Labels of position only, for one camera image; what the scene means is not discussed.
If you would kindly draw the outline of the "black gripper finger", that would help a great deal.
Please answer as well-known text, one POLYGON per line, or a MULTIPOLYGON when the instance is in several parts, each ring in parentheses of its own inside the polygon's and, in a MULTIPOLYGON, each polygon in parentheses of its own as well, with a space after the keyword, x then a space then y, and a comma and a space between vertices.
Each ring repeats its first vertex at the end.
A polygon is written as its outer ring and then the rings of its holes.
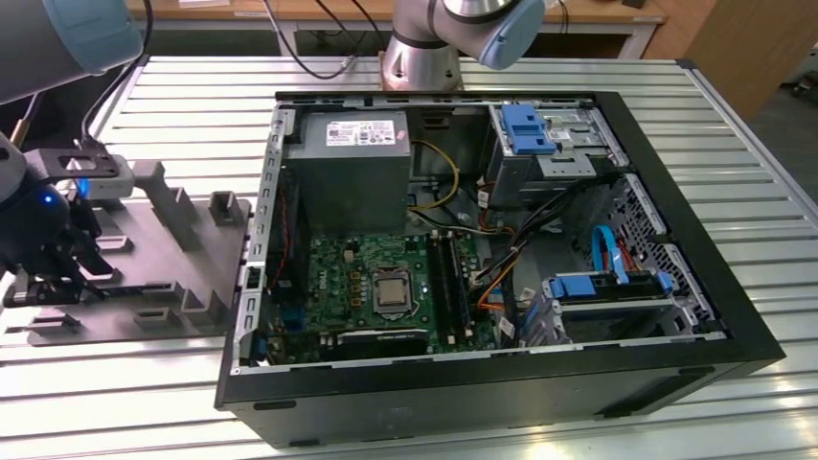
POLYGON ((108 297, 107 291, 96 287, 80 271, 84 268, 95 276, 112 273, 96 242, 101 227, 89 201, 81 195, 67 195, 67 201, 68 221, 57 234, 55 246, 57 274, 71 281, 71 291, 76 295, 88 292, 96 297, 108 297))
POLYGON ((48 307, 75 305, 85 288, 85 279, 75 261, 56 264, 56 273, 41 276, 41 281, 29 276, 13 282, 3 296, 4 307, 48 307))

